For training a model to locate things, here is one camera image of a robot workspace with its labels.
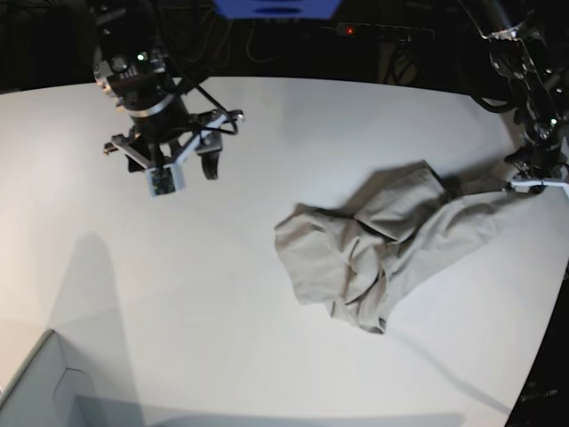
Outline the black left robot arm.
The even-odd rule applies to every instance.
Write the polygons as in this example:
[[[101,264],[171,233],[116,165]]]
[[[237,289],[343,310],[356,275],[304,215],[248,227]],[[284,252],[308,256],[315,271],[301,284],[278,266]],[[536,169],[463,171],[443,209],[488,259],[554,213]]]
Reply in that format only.
[[[559,178],[568,171],[562,146],[568,139],[568,3],[566,1],[462,1],[469,18],[456,37],[456,72],[468,95],[494,114],[513,112],[522,145],[505,157],[521,177]],[[485,40],[494,72],[504,78],[509,100],[488,102],[465,69],[469,30]]]

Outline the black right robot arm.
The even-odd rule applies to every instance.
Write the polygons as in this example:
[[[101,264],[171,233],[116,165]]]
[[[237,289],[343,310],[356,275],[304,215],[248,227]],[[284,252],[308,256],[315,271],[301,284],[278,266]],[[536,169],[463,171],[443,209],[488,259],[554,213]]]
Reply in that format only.
[[[221,114],[188,113],[167,65],[169,56],[149,1],[91,1],[97,48],[93,76],[101,90],[132,120],[127,134],[117,134],[104,153],[123,153],[132,173],[145,173],[161,194],[178,187],[176,168],[185,156],[201,157],[204,175],[218,177],[222,149]]]

